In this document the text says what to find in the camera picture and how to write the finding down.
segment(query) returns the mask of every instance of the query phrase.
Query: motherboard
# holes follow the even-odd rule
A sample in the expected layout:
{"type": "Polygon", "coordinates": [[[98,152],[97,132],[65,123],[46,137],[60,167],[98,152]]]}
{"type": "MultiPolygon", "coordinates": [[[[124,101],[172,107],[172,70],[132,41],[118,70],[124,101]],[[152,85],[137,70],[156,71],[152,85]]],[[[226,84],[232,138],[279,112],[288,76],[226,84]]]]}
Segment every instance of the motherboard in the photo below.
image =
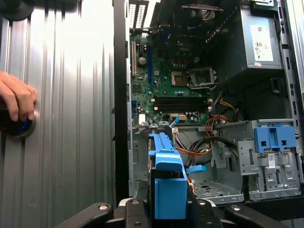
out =
{"type": "Polygon", "coordinates": [[[202,50],[183,39],[164,43],[152,36],[131,36],[133,124],[158,124],[179,117],[179,124],[200,125],[209,118],[210,67],[201,67],[202,50]]]}

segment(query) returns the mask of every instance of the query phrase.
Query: metal side panel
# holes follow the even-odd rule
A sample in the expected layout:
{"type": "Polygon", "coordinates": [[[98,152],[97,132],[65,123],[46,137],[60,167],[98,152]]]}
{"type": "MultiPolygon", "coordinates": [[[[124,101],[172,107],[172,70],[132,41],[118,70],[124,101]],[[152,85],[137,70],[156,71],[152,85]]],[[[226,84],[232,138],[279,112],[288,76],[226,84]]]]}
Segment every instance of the metal side panel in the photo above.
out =
{"type": "Polygon", "coordinates": [[[288,26],[294,48],[295,66],[298,72],[301,103],[304,107],[304,1],[285,0],[284,7],[288,14],[288,26]]]}
{"type": "Polygon", "coordinates": [[[38,102],[32,135],[1,137],[0,228],[51,228],[115,203],[113,36],[111,1],[3,20],[0,70],[36,88],[38,102]]]}

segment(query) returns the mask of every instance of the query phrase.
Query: hand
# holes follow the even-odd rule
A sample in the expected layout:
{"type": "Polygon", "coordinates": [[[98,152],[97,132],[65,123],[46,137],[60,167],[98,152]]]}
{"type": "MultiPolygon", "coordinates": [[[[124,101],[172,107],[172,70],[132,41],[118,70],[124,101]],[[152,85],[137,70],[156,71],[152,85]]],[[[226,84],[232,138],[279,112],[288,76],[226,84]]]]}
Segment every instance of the hand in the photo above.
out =
{"type": "Polygon", "coordinates": [[[36,102],[36,90],[20,79],[0,71],[0,96],[4,100],[10,118],[13,121],[25,121],[34,119],[34,104],[36,102]]]}

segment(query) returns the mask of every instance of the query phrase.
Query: chip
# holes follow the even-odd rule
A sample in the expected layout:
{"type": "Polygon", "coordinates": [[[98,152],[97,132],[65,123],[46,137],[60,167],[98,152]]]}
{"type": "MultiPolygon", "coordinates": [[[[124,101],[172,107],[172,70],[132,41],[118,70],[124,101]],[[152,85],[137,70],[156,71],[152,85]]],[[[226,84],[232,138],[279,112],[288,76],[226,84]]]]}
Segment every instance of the chip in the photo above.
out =
{"type": "Polygon", "coordinates": [[[142,87],[139,84],[132,85],[132,92],[134,94],[141,94],[142,93],[142,87]]]}

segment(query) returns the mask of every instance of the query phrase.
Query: white label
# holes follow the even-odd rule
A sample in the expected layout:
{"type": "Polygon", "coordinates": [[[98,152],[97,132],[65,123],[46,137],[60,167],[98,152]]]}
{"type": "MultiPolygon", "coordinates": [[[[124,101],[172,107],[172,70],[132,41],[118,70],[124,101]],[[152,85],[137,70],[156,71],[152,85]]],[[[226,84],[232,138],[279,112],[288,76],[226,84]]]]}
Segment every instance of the white label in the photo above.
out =
{"type": "Polygon", "coordinates": [[[262,67],[262,64],[255,62],[255,66],[262,67]]]}
{"type": "Polygon", "coordinates": [[[255,61],[273,61],[269,28],[261,25],[250,25],[255,61]]]}
{"type": "Polygon", "coordinates": [[[275,168],[276,167],[276,159],[274,154],[269,154],[268,155],[268,166],[270,168],[275,168]]]}

